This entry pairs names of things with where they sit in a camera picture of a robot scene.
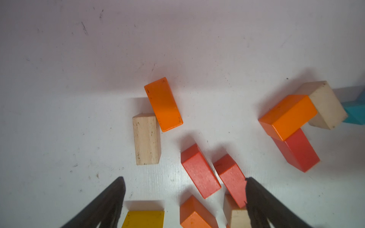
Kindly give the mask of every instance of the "teal block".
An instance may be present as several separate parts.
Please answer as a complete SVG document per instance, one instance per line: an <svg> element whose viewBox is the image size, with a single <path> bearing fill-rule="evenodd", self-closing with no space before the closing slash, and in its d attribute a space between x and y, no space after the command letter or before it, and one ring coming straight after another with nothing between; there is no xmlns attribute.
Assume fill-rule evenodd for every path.
<svg viewBox="0 0 365 228"><path fill-rule="evenodd" d="M344 120L344 123L365 124L365 102L349 101L341 103L349 117Z"/></svg>
<svg viewBox="0 0 365 228"><path fill-rule="evenodd" d="M364 91L360 94L360 96L356 99L356 101L365 102L365 89L364 89Z"/></svg>

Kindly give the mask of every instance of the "rectangular block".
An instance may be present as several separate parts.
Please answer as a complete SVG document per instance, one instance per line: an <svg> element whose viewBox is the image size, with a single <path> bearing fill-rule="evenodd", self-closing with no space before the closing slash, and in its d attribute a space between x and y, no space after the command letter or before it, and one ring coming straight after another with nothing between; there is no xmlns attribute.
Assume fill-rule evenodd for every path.
<svg viewBox="0 0 365 228"><path fill-rule="evenodd" d="M218 228L215 217L194 196L180 206L180 225L183 228Z"/></svg>
<svg viewBox="0 0 365 228"><path fill-rule="evenodd" d="M244 207L247 202L246 178L237 163L229 154L226 154L213 165L237 205L240 208Z"/></svg>
<svg viewBox="0 0 365 228"><path fill-rule="evenodd" d="M231 195L224 196L223 212L231 228L251 228L251 220L246 207L239 208Z"/></svg>
<svg viewBox="0 0 365 228"><path fill-rule="evenodd" d="M145 90L163 132L183 124L166 78L146 85Z"/></svg>
<svg viewBox="0 0 365 228"><path fill-rule="evenodd" d="M308 121L311 126L332 130L347 118L327 81L304 83L294 94L308 95L316 107L317 115Z"/></svg>
<svg viewBox="0 0 365 228"><path fill-rule="evenodd" d="M274 138L273 140L286 161L302 172L308 171L320 161L301 129L297 130L284 142Z"/></svg>
<svg viewBox="0 0 365 228"><path fill-rule="evenodd" d="M122 228L163 228L164 211L129 211Z"/></svg>
<svg viewBox="0 0 365 228"><path fill-rule="evenodd" d="M349 101L341 103L349 117L345 119L344 123L352 123L358 125L365 124L365 102L363 101Z"/></svg>
<svg viewBox="0 0 365 228"><path fill-rule="evenodd" d="M317 114L307 95L288 95L259 119L266 133L284 141Z"/></svg>
<svg viewBox="0 0 365 228"><path fill-rule="evenodd" d="M158 164L161 157L160 128L155 114L133 117L134 147L137 165Z"/></svg>
<svg viewBox="0 0 365 228"><path fill-rule="evenodd" d="M181 153L181 164L204 199L221 188L197 144Z"/></svg>

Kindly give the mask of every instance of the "natural wood block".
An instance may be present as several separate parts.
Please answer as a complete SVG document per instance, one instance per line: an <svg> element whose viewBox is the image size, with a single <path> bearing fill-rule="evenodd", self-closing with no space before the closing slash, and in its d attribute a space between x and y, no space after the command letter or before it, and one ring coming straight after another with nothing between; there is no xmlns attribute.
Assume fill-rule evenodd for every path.
<svg viewBox="0 0 365 228"><path fill-rule="evenodd" d="M155 114L133 117L134 147L137 165L158 164L161 157L160 128Z"/></svg>
<svg viewBox="0 0 365 228"><path fill-rule="evenodd" d="M183 228L218 228L215 217L194 196L180 206L180 225Z"/></svg>
<svg viewBox="0 0 365 228"><path fill-rule="evenodd" d="M237 205L240 208L244 207L247 202L246 178L237 163L229 154L226 154L213 165Z"/></svg>
<svg viewBox="0 0 365 228"><path fill-rule="evenodd" d="M287 162L302 172L308 171L320 161L301 129L297 130L284 142L274 138L273 140Z"/></svg>
<svg viewBox="0 0 365 228"><path fill-rule="evenodd" d="M181 164L204 199L221 188L197 144L181 153Z"/></svg>
<svg viewBox="0 0 365 228"><path fill-rule="evenodd" d="M223 212L231 228L251 228L251 220L246 207L239 208L231 195L224 196Z"/></svg>
<svg viewBox="0 0 365 228"><path fill-rule="evenodd" d="M166 78L146 85L145 90L163 132L183 124Z"/></svg>
<svg viewBox="0 0 365 228"><path fill-rule="evenodd" d="M349 101L341 103L349 117L344 123L352 123L358 125L365 124L365 101Z"/></svg>
<svg viewBox="0 0 365 228"><path fill-rule="evenodd" d="M129 211L122 228L162 228L164 211Z"/></svg>
<svg viewBox="0 0 365 228"><path fill-rule="evenodd" d="M347 118L340 101L327 81L304 83L294 94L308 95L318 113L308 123L332 130Z"/></svg>
<svg viewBox="0 0 365 228"><path fill-rule="evenodd" d="M307 95L288 95L259 119L266 133L284 141L317 114Z"/></svg>

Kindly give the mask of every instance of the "white table surface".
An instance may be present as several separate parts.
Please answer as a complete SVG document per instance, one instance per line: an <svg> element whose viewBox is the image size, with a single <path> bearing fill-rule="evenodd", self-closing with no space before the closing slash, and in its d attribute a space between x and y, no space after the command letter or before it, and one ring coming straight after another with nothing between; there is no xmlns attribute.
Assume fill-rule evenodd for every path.
<svg viewBox="0 0 365 228"><path fill-rule="evenodd" d="M364 126L305 125L322 161L302 173L257 119L303 82L358 93L364 12L362 0L0 1L0 227L60 227L123 176L118 227L128 208L179 227L194 194L223 228L225 187L203 200L180 164L194 141L310 225L363 227ZM184 124L161 134L158 165L137 166L132 117L152 111L143 86L163 76Z"/></svg>

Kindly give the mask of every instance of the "scratch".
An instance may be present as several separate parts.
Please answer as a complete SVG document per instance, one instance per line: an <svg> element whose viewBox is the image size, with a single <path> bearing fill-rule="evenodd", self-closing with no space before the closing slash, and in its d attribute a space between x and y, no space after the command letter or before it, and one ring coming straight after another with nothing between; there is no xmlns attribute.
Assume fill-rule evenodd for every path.
<svg viewBox="0 0 365 228"><path fill-rule="evenodd" d="M82 24L82 27L84 28L84 33L85 33L86 35L89 35L89 34L88 34L88 32L87 32L87 30L86 30L86 28L85 28L84 23L83 23L83 22L81 22L81 24Z"/></svg>
<svg viewBox="0 0 365 228"><path fill-rule="evenodd" d="M286 44L286 42L290 39L290 37L292 37L292 35L288 36L284 42L280 45L280 48L282 48L284 46L284 44Z"/></svg>

